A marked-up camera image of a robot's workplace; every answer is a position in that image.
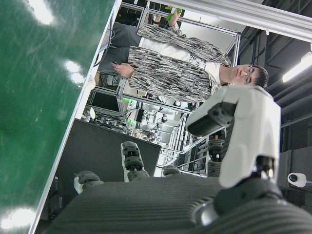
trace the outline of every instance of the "monitor screen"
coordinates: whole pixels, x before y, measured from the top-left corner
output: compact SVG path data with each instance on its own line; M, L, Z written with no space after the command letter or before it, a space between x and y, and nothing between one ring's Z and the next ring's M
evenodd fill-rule
M88 104L106 110L119 112L117 97L113 95L95 92L94 98Z

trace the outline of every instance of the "green object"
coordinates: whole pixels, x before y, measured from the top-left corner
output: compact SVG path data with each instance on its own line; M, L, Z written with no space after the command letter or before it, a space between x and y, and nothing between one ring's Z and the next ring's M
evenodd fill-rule
M34 226L114 3L1 1L0 233Z
M166 6L165 7L166 10L171 10L171 7ZM177 8L176 12L178 14L182 13L182 9L181 8ZM173 13L170 13L169 15L167 15L166 20L169 21L171 19L171 17L173 16Z

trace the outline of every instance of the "black hair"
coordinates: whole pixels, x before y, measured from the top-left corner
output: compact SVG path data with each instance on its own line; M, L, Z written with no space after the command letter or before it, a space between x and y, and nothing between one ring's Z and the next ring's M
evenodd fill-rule
M259 77L255 79L255 85L259 85L262 88L266 88L268 85L268 80L269 80L269 74L267 70L265 70L264 67L254 65L253 67L256 67L259 69Z

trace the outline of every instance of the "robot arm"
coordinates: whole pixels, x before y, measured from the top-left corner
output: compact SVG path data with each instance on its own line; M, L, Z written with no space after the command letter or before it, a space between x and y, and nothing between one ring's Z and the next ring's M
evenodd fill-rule
M280 107L259 86L219 89L186 123L198 137L227 128L219 177L225 188L252 176L277 180Z

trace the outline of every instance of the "hand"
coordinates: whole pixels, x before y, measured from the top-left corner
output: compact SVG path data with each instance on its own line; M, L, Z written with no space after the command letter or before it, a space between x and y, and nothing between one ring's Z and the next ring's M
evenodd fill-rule
M127 63L122 63L121 65L116 65L111 62L111 65L114 67L114 70L117 71L121 76L130 78L132 73L135 71L132 66Z
M171 16L170 20L168 20L168 25L171 27L171 26L174 26L177 22L177 20L179 19L181 13L178 13L177 11L177 8L175 9L174 11L174 14Z

